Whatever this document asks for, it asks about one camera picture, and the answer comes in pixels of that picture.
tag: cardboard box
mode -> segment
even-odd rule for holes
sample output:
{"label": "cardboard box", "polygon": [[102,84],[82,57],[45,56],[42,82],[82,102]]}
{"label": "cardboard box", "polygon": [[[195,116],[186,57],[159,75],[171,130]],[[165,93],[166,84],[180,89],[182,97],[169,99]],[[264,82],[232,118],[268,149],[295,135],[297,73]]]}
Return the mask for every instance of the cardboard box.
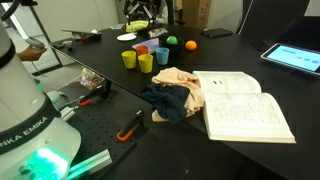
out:
{"label": "cardboard box", "polygon": [[184,26],[205,29],[208,23],[211,0],[184,0],[182,19]]}

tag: tablet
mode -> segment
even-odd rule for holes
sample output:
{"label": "tablet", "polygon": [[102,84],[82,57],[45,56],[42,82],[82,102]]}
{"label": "tablet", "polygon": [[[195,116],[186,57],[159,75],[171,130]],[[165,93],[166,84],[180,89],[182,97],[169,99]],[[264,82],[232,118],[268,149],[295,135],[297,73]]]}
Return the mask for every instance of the tablet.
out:
{"label": "tablet", "polygon": [[263,53],[261,58],[312,75],[320,75],[320,52],[277,43]]}

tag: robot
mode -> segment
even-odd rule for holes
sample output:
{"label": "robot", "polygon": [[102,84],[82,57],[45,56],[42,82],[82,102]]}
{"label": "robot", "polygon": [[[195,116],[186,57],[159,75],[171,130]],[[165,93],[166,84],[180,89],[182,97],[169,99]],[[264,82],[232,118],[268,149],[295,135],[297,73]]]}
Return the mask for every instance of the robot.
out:
{"label": "robot", "polygon": [[[5,18],[20,3],[35,5],[32,0],[14,0]],[[47,94],[37,88],[2,22],[0,39],[0,177],[66,179],[80,147],[80,133],[60,118]]]}

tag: book page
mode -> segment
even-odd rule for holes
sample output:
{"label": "book page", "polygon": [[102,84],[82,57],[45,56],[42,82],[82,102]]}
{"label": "book page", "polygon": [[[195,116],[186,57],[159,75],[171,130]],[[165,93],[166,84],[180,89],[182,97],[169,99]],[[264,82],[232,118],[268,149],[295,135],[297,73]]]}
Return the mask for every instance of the book page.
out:
{"label": "book page", "polygon": [[260,93],[257,80],[243,72],[194,71],[206,93]]}
{"label": "book page", "polygon": [[206,94],[210,139],[295,143],[276,100],[267,93]]}

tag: green cup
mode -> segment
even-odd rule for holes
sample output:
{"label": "green cup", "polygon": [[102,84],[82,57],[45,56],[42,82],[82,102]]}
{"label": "green cup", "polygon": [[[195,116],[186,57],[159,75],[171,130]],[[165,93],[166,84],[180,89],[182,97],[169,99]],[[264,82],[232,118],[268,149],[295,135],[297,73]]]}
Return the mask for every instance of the green cup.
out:
{"label": "green cup", "polygon": [[141,72],[150,73],[152,71],[153,56],[150,54],[142,54],[138,57]]}
{"label": "green cup", "polygon": [[133,69],[136,67],[137,58],[135,51],[124,51],[121,56],[127,69]]}

